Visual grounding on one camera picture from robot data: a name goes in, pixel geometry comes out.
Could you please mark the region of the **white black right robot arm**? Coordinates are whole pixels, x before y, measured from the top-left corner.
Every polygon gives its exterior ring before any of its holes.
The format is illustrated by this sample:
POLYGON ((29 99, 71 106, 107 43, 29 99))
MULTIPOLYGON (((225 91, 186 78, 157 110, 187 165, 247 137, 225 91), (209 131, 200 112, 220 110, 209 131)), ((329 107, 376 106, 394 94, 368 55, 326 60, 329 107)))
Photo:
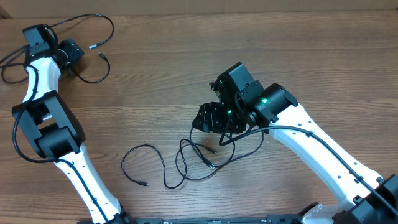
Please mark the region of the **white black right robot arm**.
POLYGON ((297 215, 268 216, 267 223, 397 222, 397 176, 384 178, 351 156, 283 86, 263 87, 242 63, 210 86, 218 101, 200 106, 195 129, 220 134, 220 146, 268 134, 304 161, 336 198, 336 205, 314 203, 297 215))

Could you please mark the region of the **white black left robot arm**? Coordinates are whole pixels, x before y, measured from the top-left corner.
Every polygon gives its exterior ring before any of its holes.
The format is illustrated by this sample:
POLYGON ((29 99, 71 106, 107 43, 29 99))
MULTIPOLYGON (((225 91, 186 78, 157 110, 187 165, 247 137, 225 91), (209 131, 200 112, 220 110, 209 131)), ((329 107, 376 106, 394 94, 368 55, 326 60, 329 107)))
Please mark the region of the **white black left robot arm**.
POLYGON ((83 51, 71 39, 59 42, 46 24, 25 28, 23 34, 28 42, 23 67, 29 81, 23 102, 12 108, 12 136, 21 129, 38 162, 53 163, 68 177, 90 212, 90 223, 132 223, 91 163, 84 130, 58 93, 62 72, 83 51))

